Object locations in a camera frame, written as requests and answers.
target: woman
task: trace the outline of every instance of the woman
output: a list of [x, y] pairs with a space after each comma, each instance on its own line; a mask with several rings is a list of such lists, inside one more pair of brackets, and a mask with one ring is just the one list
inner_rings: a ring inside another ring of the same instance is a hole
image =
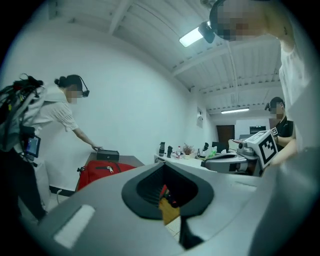
[[209, 20], [212, 31], [228, 41], [271, 35], [280, 42], [282, 67], [279, 77], [287, 120], [294, 122], [294, 129], [292, 140], [272, 164], [280, 164], [304, 148], [318, 147], [319, 132], [317, 126], [312, 125], [316, 120], [310, 118], [313, 114], [307, 113], [313, 111], [316, 115], [319, 109], [316, 99], [319, 58], [295, 17], [277, 0], [218, 0], [211, 9]]
[[[79, 128], [69, 107], [69, 103], [81, 98], [84, 94], [81, 77], [75, 74], [62, 76], [54, 83], [56, 85], [52, 84], [47, 87], [45, 102], [34, 118], [32, 126], [35, 128], [35, 134], [39, 134], [44, 126], [52, 122], [59, 122], [64, 126], [66, 132], [73, 131], [79, 139], [89, 144], [94, 150], [101, 149], [101, 146], [93, 143]], [[9, 181], [5, 185], [11, 191], [9, 193], [12, 197], [10, 202], [13, 203], [17, 216], [20, 216], [19, 196], [30, 212], [41, 220], [47, 213], [41, 204], [35, 172], [32, 164], [21, 158], [19, 154], [21, 152], [20, 144], [9, 152], [0, 151], [2, 169]]]
[[80, 140], [89, 144], [95, 151], [101, 149], [101, 146], [93, 143], [79, 128], [68, 104], [83, 97], [81, 77], [76, 74], [61, 76], [60, 79], [54, 80], [54, 83], [57, 86], [48, 87], [45, 102], [34, 119], [36, 133], [47, 124], [56, 121], [64, 126], [66, 132], [73, 131]]

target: fluorescent light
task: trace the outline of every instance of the fluorescent light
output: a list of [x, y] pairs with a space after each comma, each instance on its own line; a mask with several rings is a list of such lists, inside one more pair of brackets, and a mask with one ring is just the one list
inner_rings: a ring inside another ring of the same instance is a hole
[[236, 113], [236, 112], [246, 112], [246, 111], [249, 111], [249, 108], [221, 111], [221, 114], [229, 114], [229, 113]]
[[189, 45], [192, 45], [194, 42], [203, 38], [202, 34], [198, 31], [198, 28], [199, 27], [195, 28], [194, 30], [192, 30], [191, 32], [179, 39], [180, 43], [184, 47], [188, 47]]

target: door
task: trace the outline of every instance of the door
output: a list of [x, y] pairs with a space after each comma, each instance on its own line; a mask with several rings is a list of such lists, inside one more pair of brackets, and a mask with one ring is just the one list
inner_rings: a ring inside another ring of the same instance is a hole
[[234, 125], [217, 125], [219, 142], [223, 143], [225, 147], [229, 148], [229, 140], [235, 138], [235, 126]]

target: white shirt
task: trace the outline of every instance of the white shirt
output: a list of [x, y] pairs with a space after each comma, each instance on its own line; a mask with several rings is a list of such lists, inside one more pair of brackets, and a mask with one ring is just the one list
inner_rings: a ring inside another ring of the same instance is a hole
[[320, 144], [317, 111], [320, 65], [315, 50], [303, 27], [288, 12], [293, 28], [294, 49], [281, 49], [279, 77], [284, 95], [286, 116], [294, 122], [298, 151]]
[[51, 102], [45, 101], [40, 111], [33, 120], [32, 127], [35, 128], [35, 134], [39, 134], [40, 130], [52, 122], [59, 122], [64, 126], [66, 132], [73, 131], [79, 126], [77, 125], [72, 111], [67, 102], [65, 94], [56, 85], [49, 85], [48, 94], [61, 94], [65, 101]]

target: white cube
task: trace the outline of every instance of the white cube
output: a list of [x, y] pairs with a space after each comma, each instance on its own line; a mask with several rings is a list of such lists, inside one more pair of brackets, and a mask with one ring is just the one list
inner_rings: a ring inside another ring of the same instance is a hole
[[278, 153], [272, 130], [259, 131], [245, 142], [247, 147], [252, 148], [259, 156], [262, 168], [265, 168]]

